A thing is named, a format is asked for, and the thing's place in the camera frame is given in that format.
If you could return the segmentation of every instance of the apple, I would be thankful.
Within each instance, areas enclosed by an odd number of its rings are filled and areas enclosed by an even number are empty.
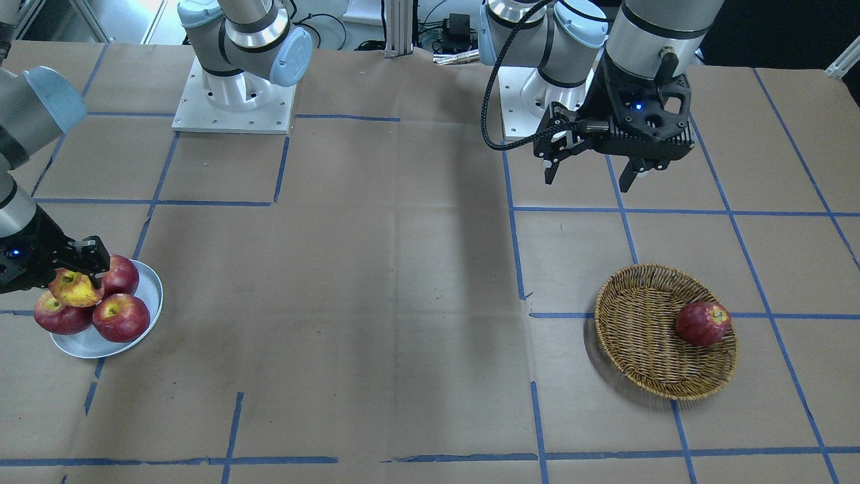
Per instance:
[[[33,319],[54,334],[77,334],[93,324],[92,307],[73,307],[57,301],[51,291],[45,291],[36,301]]]
[[[716,344],[732,327],[732,315],[716,302],[691,302],[681,308],[675,331],[687,343],[708,347]]]
[[[140,274],[132,261],[119,254],[111,254],[110,269],[101,276],[101,287],[107,297],[111,294],[134,294],[138,290]]]
[[[48,290],[60,304],[73,307],[94,306],[104,296],[104,288],[96,289],[89,276],[68,269],[57,269]]]
[[[133,295],[110,295],[95,307],[93,326],[107,341],[129,343],[150,326],[150,310]]]

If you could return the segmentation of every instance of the woven basket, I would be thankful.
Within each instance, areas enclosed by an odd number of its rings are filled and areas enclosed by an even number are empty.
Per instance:
[[[594,309],[598,340],[612,363],[639,387],[672,400],[715,394],[734,375],[738,341],[730,328],[702,348],[675,333],[675,318],[694,301],[719,302],[702,283],[658,264],[634,264],[600,288]]]

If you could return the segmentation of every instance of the plate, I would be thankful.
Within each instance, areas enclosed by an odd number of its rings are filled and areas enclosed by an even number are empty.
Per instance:
[[[161,279],[152,268],[142,262],[132,260],[132,264],[138,268],[140,283],[134,295],[140,298],[146,308],[150,310],[150,327],[146,328],[144,334],[130,343],[113,343],[101,337],[95,326],[79,332],[78,334],[62,335],[52,334],[54,344],[65,353],[79,358],[103,358],[128,350],[152,331],[156,325],[158,316],[161,314],[164,290]]]
[[[653,394],[672,400],[711,396],[734,375],[738,339],[730,328],[708,348],[682,340],[675,318],[694,301],[719,303],[680,270],[659,264],[625,267],[598,293],[594,325],[600,345],[624,376]]]

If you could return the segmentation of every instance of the basket rim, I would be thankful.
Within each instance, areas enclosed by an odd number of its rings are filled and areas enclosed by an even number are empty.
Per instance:
[[[684,271],[676,269],[672,266],[669,266],[666,264],[655,264],[655,263],[636,263],[636,264],[624,266],[623,268],[615,271],[601,285],[600,291],[598,291],[597,299],[596,299],[595,304],[594,304],[594,327],[595,327],[595,330],[596,330],[596,333],[598,336],[598,341],[600,343],[600,347],[603,349],[603,352],[609,357],[610,361],[612,361],[612,364],[615,365],[615,368],[622,375],[624,375],[629,381],[635,383],[638,387],[640,387],[644,390],[647,390],[652,394],[657,394],[661,397],[668,398],[670,400],[700,400],[700,399],[706,398],[708,396],[711,396],[713,394],[716,394],[717,392],[722,390],[728,384],[728,382],[732,379],[732,377],[734,376],[734,372],[737,368],[739,343],[737,341],[737,335],[736,334],[734,334],[734,352],[732,353],[732,355],[728,361],[728,367],[729,368],[728,368],[728,373],[726,375],[726,378],[724,380],[722,380],[721,382],[719,382],[718,385],[715,385],[713,388],[709,389],[706,392],[702,392],[699,394],[683,394],[683,395],[681,395],[681,394],[669,394],[669,393],[664,392],[658,388],[652,388],[652,387],[646,385],[645,383],[640,382],[635,378],[632,378],[626,371],[623,370],[623,365],[621,364],[621,362],[618,361],[618,358],[615,355],[615,353],[613,351],[610,351],[609,346],[606,343],[606,340],[605,340],[606,335],[604,334],[604,329],[602,328],[602,326],[600,324],[600,318],[601,318],[600,309],[601,309],[603,300],[605,298],[606,291],[609,288],[610,284],[612,282],[614,282],[615,280],[617,280],[624,272],[633,270],[635,268],[645,268],[645,269],[652,269],[653,268],[653,269],[659,269],[659,270],[666,270],[666,271],[671,272],[677,276],[684,277],[684,278],[688,279],[690,282],[693,282],[696,285],[698,285],[699,287],[703,288],[704,293],[707,294],[707,296],[709,297],[709,299],[712,300],[712,302],[716,302],[717,304],[722,305],[722,303],[719,301],[719,299],[716,297],[716,295],[714,295],[714,293],[710,289],[708,289],[707,286],[702,284],[701,281],[696,279],[696,277],[691,276],[690,274],[687,274]],[[732,327],[729,328],[728,332],[734,333],[734,325],[732,325]]]

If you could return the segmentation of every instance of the light blue joint cap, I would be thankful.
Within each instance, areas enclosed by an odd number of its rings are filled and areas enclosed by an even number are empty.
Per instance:
[[[489,31],[489,17],[487,6],[481,5],[481,28],[478,31],[478,54],[481,56],[481,64],[495,65],[498,58],[493,46],[493,35]]]
[[[606,18],[606,14],[594,3],[588,0],[565,0],[571,7],[593,17]],[[606,41],[606,29],[609,24],[589,20],[571,12],[564,5],[556,5],[556,18],[562,28],[576,41],[592,49],[601,48]]]
[[[269,72],[269,82],[279,86],[290,87],[298,83],[308,70],[310,54],[314,50],[314,41],[308,31],[295,27],[287,34],[281,44],[278,55],[272,63]]]
[[[224,16],[218,0],[181,0],[179,20],[184,28],[195,28]]]
[[[59,72],[40,66],[24,71],[23,76],[63,133],[87,116],[81,95]]]

